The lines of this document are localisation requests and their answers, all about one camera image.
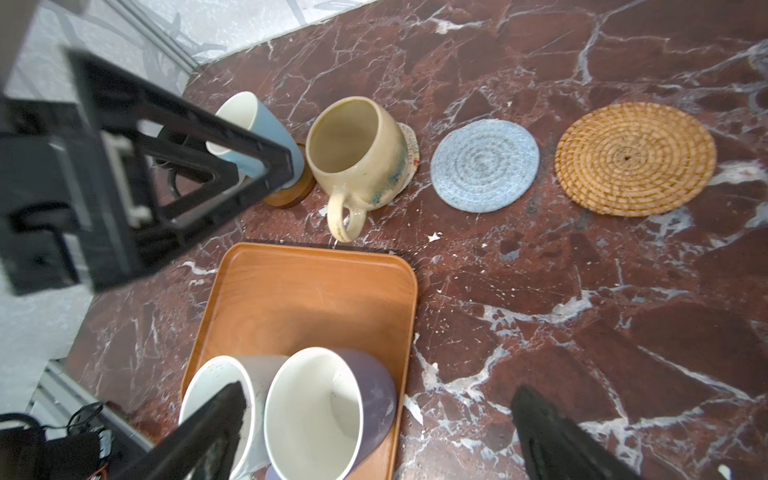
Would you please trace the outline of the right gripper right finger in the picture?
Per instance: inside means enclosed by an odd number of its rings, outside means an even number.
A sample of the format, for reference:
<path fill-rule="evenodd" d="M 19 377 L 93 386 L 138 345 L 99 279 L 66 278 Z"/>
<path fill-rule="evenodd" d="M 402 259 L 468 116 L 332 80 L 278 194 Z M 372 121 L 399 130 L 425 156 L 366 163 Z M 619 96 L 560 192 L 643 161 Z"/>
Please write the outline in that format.
<path fill-rule="evenodd" d="M 528 385 L 516 389 L 511 415 L 531 479 L 640 477 Z"/>

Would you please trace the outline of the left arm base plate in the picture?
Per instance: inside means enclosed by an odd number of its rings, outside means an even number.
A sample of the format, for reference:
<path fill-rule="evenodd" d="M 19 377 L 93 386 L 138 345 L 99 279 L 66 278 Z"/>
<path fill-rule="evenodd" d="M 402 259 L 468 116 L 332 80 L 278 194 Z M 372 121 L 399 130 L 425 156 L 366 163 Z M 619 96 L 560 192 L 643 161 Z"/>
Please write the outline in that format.
<path fill-rule="evenodd" d="M 104 405 L 81 407 L 60 425 L 64 436 L 48 439 L 53 425 L 25 413 L 1 415 L 1 477 L 3 479 L 106 479 L 109 456 L 101 452 L 108 429 L 98 420 Z"/>

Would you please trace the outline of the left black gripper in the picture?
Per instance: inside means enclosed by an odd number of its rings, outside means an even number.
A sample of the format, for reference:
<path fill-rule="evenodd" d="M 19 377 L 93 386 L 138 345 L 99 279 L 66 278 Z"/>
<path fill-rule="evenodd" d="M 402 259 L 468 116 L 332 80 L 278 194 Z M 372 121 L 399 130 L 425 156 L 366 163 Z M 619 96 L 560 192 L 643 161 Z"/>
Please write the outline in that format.
<path fill-rule="evenodd" d="M 82 106 L 1 101 L 1 269 L 16 296 L 130 283 L 290 183 L 273 135 L 213 115 L 84 50 Z"/>

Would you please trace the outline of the light blue mug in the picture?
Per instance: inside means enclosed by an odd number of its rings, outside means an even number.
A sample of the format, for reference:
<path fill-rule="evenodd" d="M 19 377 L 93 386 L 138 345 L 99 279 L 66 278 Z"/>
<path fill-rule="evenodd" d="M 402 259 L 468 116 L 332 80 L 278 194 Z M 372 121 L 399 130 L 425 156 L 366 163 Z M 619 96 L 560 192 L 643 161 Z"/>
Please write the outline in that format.
<path fill-rule="evenodd" d="M 304 172 L 303 155 L 288 130 L 254 93 L 242 91 L 233 95 L 218 109 L 216 116 L 287 148 L 291 153 L 294 175 L 282 188 L 290 188 L 298 182 Z M 256 179 L 265 172 L 265 165 L 260 160 L 211 142 L 206 143 L 206 148 L 210 154 L 234 163 L 247 177 Z"/>

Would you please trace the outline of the black mug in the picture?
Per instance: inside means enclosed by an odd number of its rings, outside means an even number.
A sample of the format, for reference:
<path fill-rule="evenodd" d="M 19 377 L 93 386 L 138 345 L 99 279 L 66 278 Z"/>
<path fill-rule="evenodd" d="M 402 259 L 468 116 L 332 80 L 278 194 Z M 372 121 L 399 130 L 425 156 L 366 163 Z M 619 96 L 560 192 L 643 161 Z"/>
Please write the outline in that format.
<path fill-rule="evenodd" d="M 172 131 L 167 127 L 161 128 L 157 138 L 159 140 L 182 145 L 192 150 L 207 154 L 207 149 L 205 148 L 205 143 L 203 141 L 190 138 L 182 133 Z M 154 165 L 168 171 L 167 189 L 174 199 L 178 199 L 183 196 L 183 194 L 179 192 L 177 186 L 177 180 L 179 177 L 195 182 L 197 184 L 204 184 L 211 179 L 211 175 L 206 172 L 195 170 L 183 165 L 169 163 L 165 160 L 155 159 Z"/>

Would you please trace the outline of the purple white mug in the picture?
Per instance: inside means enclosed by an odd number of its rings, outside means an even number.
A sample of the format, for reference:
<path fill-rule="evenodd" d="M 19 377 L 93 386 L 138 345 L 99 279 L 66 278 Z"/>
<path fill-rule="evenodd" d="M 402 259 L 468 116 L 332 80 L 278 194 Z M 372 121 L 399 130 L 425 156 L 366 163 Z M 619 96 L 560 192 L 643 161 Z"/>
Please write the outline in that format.
<path fill-rule="evenodd" d="M 355 349 L 309 347 L 279 368 L 266 399 L 268 479 L 345 479 L 395 423 L 388 369 Z"/>

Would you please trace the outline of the rattan wicker coaster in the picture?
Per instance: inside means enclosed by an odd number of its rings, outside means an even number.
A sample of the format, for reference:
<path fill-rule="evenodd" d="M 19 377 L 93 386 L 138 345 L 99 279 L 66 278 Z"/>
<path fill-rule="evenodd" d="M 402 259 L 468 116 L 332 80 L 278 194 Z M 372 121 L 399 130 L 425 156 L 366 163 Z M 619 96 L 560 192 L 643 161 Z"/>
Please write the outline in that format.
<path fill-rule="evenodd" d="M 627 102 L 592 111 L 558 142 L 554 170 L 567 196 L 601 215 L 647 217 L 675 210 L 708 185 L 715 141 L 673 107 Z"/>

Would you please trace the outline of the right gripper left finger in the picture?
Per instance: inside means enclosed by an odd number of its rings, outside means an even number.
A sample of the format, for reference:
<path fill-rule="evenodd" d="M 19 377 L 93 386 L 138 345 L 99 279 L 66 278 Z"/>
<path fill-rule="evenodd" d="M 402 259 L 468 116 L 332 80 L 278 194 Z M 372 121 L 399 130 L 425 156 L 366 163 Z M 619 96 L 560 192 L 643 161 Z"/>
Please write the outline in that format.
<path fill-rule="evenodd" d="M 246 400 L 241 385 L 224 386 L 119 479 L 220 479 L 230 477 Z"/>

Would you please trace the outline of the beige yellow mug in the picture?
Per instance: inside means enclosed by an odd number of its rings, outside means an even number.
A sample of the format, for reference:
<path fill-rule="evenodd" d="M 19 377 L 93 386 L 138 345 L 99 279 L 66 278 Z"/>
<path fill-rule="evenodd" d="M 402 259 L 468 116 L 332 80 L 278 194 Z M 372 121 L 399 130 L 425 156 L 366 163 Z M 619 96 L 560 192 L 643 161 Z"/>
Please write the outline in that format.
<path fill-rule="evenodd" d="M 360 236 L 369 212 L 402 192 L 413 165 L 399 124 L 362 96 L 341 99 L 319 115 L 307 136 L 306 154 L 329 196 L 330 233 L 343 243 Z"/>

